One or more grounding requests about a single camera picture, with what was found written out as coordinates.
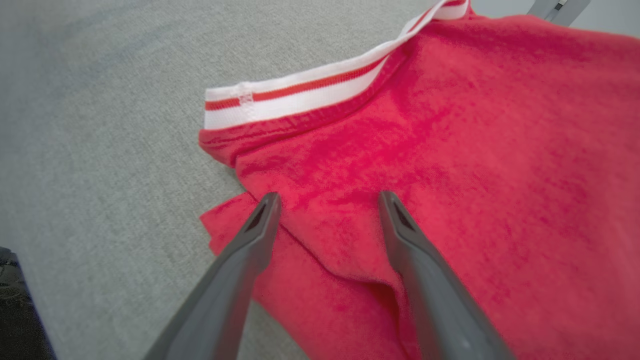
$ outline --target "gray floor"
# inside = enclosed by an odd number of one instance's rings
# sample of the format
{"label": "gray floor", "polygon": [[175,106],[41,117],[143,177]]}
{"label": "gray floor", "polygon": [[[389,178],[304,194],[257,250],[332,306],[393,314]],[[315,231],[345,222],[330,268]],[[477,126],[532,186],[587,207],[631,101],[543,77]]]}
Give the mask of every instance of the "gray floor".
{"label": "gray floor", "polygon": [[[534,2],[535,0],[471,0],[471,5],[478,14],[503,17],[527,13]],[[571,27],[640,37],[638,14],[638,0],[591,0]]]}
{"label": "gray floor", "polygon": [[[197,145],[204,90],[359,55],[429,1],[3,1],[0,243],[60,360],[139,359],[242,191]],[[303,359],[252,306],[241,359]]]}

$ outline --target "white stripe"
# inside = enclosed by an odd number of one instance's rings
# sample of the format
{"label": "white stripe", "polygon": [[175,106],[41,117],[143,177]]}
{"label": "white stripe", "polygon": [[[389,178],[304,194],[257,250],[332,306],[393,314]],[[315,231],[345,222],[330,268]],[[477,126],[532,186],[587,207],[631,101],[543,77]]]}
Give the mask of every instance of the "white stripe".
{"label": "white stripe", "polygon": [[225,127],[237,126],[248,122],[277,119],[287,115],[304,113],[331,104],[337,104],[338,102],[345,101],[363,92],[376,79],[376,76],[382,69],[386,60],[382,61],[368,73],[350,81],[344,81],[336,85],[279,97],[273,100],[251,101],[251,94],[283,89],[302,83],[308,83],[309,81],[324,79],[337,74],[361,69],[368,64],[378,61],[382,57],[388,56],[388,54],[395,48],[405,43],[420,31],[431,21],[431,19],[458,19],[466,13],[468,0],[461,5],[446,6],[442,8],[442,5],[447,1],[448,0],[441,0],[436,4],[432,11],[430,11],[420,24],[410,33],[407,33],[406,31],[415,24],[415,21],[417,21],[419,17],[412,19],[407,23],[397,39],[376,46],[374,49],[371,49],[356,58],[299,72],[279,79],[259,81],[255,83],[240,83],[235,86],[207,89],[205,93],[206,101],[219,101],[242,97],[243,104],[233,108],[205,111],[204,128],[223,129]]}
{"label": "white stripe", "polygon": [[336,99],[349,99],[366,90],[376,79],[387,60],[383,60],[368,73],[343,83],[316,90],[299,92],[268,101],[252,101],[241,106],[216,111],[205,111],[205,129],[223,129],[247,122],[277,119],[287,115],[304,113],[336,103]]}

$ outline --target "red cloth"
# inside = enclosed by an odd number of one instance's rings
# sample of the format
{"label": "red cloth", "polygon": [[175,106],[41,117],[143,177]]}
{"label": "red cloth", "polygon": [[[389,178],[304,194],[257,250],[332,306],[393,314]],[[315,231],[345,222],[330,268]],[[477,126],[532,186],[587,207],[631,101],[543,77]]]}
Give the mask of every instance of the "red cloth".
{"label": "red cloth", "polygon": [[432,22],[364,93],[202,130],[247,192],[219,253],[282,196],[253,296],[311,359],[416,359],[377,208],[396,192],[519,359],[632,359],[640,336],[640,42],[532,17]]}

